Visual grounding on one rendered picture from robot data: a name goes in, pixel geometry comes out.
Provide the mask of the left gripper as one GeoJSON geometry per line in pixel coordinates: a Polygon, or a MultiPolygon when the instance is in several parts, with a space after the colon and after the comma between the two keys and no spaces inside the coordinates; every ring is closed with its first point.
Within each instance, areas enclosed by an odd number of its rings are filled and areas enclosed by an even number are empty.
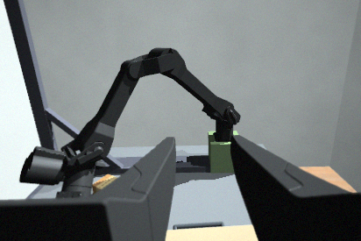
{"type": "Polygon", "coordinates": [[[67,186],[62,187],[61,192],[64,192],[64,198],[72,198],[74,193],[81,193],[80,197],[90,197],[92,188],[87,187],[77,187],[77,186],[67,186]]]}

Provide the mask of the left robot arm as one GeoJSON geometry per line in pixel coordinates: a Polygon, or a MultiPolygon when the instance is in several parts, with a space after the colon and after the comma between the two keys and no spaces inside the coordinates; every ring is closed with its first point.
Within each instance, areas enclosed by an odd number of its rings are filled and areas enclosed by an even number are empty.
{"type": "Polygon", "coordinates": [[[216,120],[216,142],[230,141],[234,135],[233,124],[239,123],[241,117],[234,105],[216,96],[189,72],[175,49],[157,47],[148,54],[123,62],[97,114],[76,139],[61,147],[61,152],[35,146],[25,159],[19,182],[54,186],[64,178],[62,187],[92,188],[95,169],[105,167],[101,159],[110,152],[117,120],[132,91],[139,78],[151,74],[162,74],[175,80],[198,99],[203,104],[202,111],[216,120]],[[78,150],[79,154],[75,152],[78,150]]]}

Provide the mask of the brown cardboard box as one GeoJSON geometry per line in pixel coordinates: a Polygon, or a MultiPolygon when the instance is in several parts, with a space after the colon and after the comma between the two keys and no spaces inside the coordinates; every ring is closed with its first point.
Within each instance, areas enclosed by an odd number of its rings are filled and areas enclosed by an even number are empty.
{"type": "Polygon", "coordinates": [[[93,186],[92,186],[93,194],[96,193],[97,191],[99,191],[100,189],[104,188],[108,184],[110,184],[116,178],[117,177],[109,175],[109,174],[102,177],[99,181],[97,181],[96,183],[93,184],[93,186]]]}

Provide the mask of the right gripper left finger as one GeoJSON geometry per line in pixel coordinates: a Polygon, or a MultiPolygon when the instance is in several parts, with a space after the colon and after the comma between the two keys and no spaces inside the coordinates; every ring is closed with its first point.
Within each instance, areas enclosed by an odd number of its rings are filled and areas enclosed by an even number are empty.
{"type": "Polygon", "coordinates": [[[167,137],[90,197],[0,200],[0,241],[166,241],[175,173],[167,137]]]}

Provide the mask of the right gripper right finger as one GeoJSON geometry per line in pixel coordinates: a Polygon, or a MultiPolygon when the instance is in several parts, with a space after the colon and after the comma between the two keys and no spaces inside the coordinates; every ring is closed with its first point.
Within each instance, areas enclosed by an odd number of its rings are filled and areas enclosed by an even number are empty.
{"type": "Polygon", "coordinates": [[[361,241],[361,192],[232,135],[237,184],[258,241],[361,241]]]}

